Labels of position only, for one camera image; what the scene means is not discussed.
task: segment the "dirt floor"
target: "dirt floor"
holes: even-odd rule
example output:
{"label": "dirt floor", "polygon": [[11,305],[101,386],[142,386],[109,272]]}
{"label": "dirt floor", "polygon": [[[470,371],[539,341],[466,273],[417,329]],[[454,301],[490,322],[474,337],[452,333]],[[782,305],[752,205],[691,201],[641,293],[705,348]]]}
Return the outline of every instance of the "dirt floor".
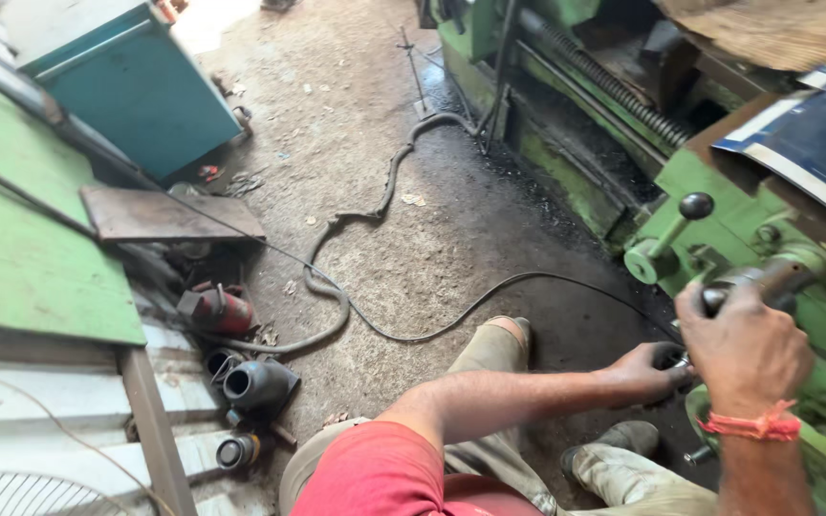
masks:
{"label": "dirt floor", "polygon": [[[423,52],[437,47],[438,36],[417,29],[411,0],[304,0],[282,15],[259,12],[250,2],[245,9],[243,1],[193,0],[182,22],[194,24],[207,2],[242,11],[242,18],[220,29],[220,47],[197,58],[229,86],[246,88],[229,102],[253,113],[256,134],[198,164],[219,164],[229,178],[259,172],[264,184],[246,202],[270,242],[304,254],[334,212],[377,205],[388,160],[417,121],[417,88],[406,53],[396,48],[398,27],[406,27]],[[441,60],[442,54],[433,56]],[[419,55],[416,65],[437,108],[460,112],[442,69]],[[422,195],[426,205],[404,204],[403,194]],[[580,278],[664,321],[672,318],[669,300],[627,275],[526,172],[501,151],[492,159],[481,157],[473,140],[454,127],[419,140],[400,169],[382,222],[351,223],[325,244],[316,264],[338,278],[374,322],[403,336],[441,327],[500,279],[530,270]],[[292,294],[290,280],[298,284]],[[280,344],[317,333],[336,318],[336,303],[309,293],[300,265],[276,252],[259,253],[248,283],[260,318],[274,324]],[[353,314],[335,338],[283,359],[303,383],[282,425],[304,442],[330,414],[374,417],[405,389],[441,375],[474,328],[496,314],[531,320],[537,371],[606,366],[636,343],[660,337],[651,323],[611,299],[548,279],[504,290],[460,326],[424,344],[384,339]],[[523,453],[562,505],[591,507],[594,500],[567,486],[557,457],[628,418],[654,422],[664,437],[659,459],[712,487],[714,463],[693,469],[680,460],[697,440],[677,401],[659,409],[602,410],[537,423],[523,432]],[[240,498],[258,499],[272,510],[290,455],[277,450]]]}

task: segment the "man's right hand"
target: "man's right hand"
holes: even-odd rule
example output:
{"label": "man's right hand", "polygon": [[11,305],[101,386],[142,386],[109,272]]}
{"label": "man's right hand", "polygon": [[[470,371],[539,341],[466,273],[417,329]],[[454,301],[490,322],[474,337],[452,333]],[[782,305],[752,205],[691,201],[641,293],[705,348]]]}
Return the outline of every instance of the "man's right hand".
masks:
{"label": "man's right hand", "polygon": [[714,319],[703,286],[690,283],[674,300],[687,351],[706,382],[712,409],[754,419],[790,399],[811,371],[808,336],[785,312],[766,307],[753,283],[736,287]]}

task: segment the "hand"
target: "hand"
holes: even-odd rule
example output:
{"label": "hand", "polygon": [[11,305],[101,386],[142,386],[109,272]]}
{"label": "hand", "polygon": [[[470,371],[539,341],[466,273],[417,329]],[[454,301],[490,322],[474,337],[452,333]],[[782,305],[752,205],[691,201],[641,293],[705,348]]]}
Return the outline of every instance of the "hand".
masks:
{"label": "hand", "polygon": [[693,381],[694,368],[656,369],[654,364],[669,354],[681,355],[684,348],[674,343],[643,343],[595,374],[615,391],[613,409],[655,403],[671,396],[676,389]]}
{"label": "hand", "polygon": [[790,399],[811,371],[808,336],[788,314],[767,308],[753,283],[735,287],[714,319],[704,315],[699,283],[687,285],[674,307],[717,414],[757,418]]}

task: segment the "corrugated metal sheet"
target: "corrugated metal sheet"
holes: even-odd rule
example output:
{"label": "corrugated metal sheet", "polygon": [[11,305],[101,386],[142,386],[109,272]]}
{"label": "corrugated metal sheet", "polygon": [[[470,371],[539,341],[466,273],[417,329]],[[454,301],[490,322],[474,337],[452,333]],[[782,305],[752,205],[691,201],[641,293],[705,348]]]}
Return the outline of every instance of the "corrugated metal sheet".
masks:
{"label": "corrugated metal sheet", "polygon": [[[223,423],[223,399],[208,386],[199,350],[185,335],[162,323],[148,322],[143,327],[149,341],[146,350],[199,514],[272,514],[268,500],[238,493],[245,484],[217,468],[216,448],[229,431]],[[141,445],[127,436],[130,401],[109,346],[0,331],[0,379],[28,391],[67,428],[151,484]],[[1,385],[0,474],[4,474],[0,477],[0,511],[11,499],[7,510],[16,514],[47,512],[47,507],[16,505],[29,484],[20,487],[22,478],[32,474],[91,487],[133,502],[137,513],[153,513],[134,481],[66,436],[40,407]]]}

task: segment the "red shirt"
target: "red shirt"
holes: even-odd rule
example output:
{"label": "red shirt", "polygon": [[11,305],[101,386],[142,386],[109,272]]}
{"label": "red shirt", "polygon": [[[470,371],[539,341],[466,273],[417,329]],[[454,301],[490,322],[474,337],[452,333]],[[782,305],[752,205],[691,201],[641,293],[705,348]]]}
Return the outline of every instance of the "red shirt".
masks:
{"label": "red shirt", "polygon": [[540,516],[502,482],[442,473],[444,460],[417,432],[370,421],[327,447],[292,516]]}

